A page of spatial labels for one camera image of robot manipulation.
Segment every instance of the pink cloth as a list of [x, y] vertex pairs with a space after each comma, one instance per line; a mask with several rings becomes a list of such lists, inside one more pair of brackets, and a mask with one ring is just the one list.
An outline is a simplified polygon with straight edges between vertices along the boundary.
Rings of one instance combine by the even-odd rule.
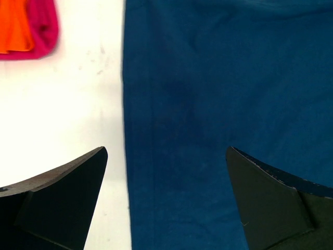
[[54, 0], [29, 0], [27, 13], [35, 48], [27, 52], [0, 54], [0, 60], [39, 59], [56, 47], [59, 26]]

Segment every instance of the blue cloth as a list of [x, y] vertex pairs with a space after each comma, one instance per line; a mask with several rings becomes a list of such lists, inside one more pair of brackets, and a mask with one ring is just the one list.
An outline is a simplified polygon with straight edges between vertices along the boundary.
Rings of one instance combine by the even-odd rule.
[[333, 185], [333, 1], [127, 0], [133, 250], [246, 250], [235, 146]]

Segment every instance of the white table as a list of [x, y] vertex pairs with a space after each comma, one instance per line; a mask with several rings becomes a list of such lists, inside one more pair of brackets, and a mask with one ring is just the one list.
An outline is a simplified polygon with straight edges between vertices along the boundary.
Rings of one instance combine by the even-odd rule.
[[123, 0], [56, 0], [61, 35], [42, 60], [0, 61], [0, 187], [105, 146], [86, 250], [131, 249], [122, 113]]

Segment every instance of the black plastic part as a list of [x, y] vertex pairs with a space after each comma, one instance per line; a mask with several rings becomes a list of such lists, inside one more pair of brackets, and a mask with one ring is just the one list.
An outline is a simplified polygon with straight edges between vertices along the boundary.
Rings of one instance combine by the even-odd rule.
[[0, 193], [1, 249], [83, 249], [107, 157], [104, 147], [97, 148], [65, 172], [52, 172], [43, 186], [4, 197]]
[[226, 160], [250, 250], [333, 249], [333, 189], [233, 147]]

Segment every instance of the red cloth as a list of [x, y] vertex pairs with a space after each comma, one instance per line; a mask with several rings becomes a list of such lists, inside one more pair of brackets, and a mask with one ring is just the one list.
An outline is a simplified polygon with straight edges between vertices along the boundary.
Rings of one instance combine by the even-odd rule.
[[59, 26], [54, 0], [29, 0], [27, 5], [34, 49], [0, 54], [0, 60], [38, 59], [51, 53], [58, 40]]

